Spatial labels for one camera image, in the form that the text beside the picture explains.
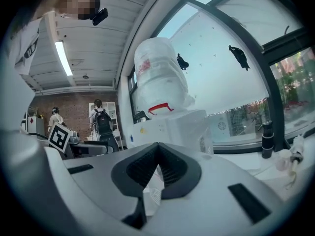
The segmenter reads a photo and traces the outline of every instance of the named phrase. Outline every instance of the black slot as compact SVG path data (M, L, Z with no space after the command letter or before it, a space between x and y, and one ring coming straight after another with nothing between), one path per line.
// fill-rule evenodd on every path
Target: black slot
M93 169L93 166L91 164L85 164L85 165L81 165L81 166L78 166L78 167L69 168L68 171L72 175L72 174L76 174L76 173L79 173L79 172L87 171L87 170L90 170L90 169Z
M254 224L270 214L270 211L241 183L231 185L228 189Z

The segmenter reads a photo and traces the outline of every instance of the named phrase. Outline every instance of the window frame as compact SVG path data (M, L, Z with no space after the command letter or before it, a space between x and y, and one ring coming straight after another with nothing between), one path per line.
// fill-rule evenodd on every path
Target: window frame
M276 63L275 60L282 60L283 57L289 57L292 53L297 53L305 48L312 47L313 40L309 38L308 32L305 28L298 29L287 35L284 35L280 38L274 39L269 43L266 43L260 46L259 43L253 38L253 36L247 32L239 23L237 23L234 19L226 15L224 12L220 11L216 8L216 5L223 2L225 0L211 0L207 4L203 4L196 0L180 0L179 3L170 10L170 12L164 17L158 27L155 29L150 38L158 36L158 34L162 31L162 29L167 25L167 23L172 19L172 17L186 4L198 9L199 11L203 11L211 17L215 17L223 24L228 26L234 33L238 35L238 37L244 42L245 45L251 50L252 55L256 59L259 64L260 74L264 80L266 88L269 92L268 98L268 107L270 112L270 118L273 121L274 133L275 133L275 152L280 151L284 148L289 148L289 142L292 142L293 139L300 134L300 132L295 131L294 134L284 133L284 112L283 105L281 101L280 89L277 85L276 79L273 76L270 65ZM301 20L300 14L294 3L291 0L278 0L284 7L290 11L297 20ZM301 43L300 46L294 45L296 43L296 39L299 39ZM128 79L132 80L132 77L135 73L135 68L133 68ZM137 90L137 83L130 90L130 102L132 108L132 115L134 123L136 124L139 119L144 116L147 118L145 113L135 113L133 107L132 95ZM259 152L262 151L261 142L246 142L243 144L214 144L214 153L215 154L239 154L239 153L251 153L251 152Z

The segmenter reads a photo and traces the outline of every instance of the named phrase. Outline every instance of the black backpack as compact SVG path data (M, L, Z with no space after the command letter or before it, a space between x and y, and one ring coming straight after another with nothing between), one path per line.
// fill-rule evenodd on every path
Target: black backpack
M106 135L113 132L113 124L112 119L109 117L109 115L105 111L97 111L96 112L94 123L96 124L96 132L99 135Z

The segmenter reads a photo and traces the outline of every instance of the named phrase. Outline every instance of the black camera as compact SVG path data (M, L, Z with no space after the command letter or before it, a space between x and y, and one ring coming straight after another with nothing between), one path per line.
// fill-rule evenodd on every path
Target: black camera
M102 22L107 17L108 17L108 11L106 8L103 8L91 20L93 22L93 25L97 26L100 22Z

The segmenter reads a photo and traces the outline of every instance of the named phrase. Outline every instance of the brick wall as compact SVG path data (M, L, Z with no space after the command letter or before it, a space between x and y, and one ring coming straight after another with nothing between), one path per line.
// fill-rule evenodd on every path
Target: brick wall
M58 107L59 114L62 116L67 127L79 132L80 138L83 139L91 134L88 119L89 103L94 103L97 98L101 99L102 102L116 103L118 128L121 137L123 137L116 92L82 92L37 96L31 103L31 107L38 108L38 114L44 115L46 135L48 132L49 118L52 115L51 111L53 107Z

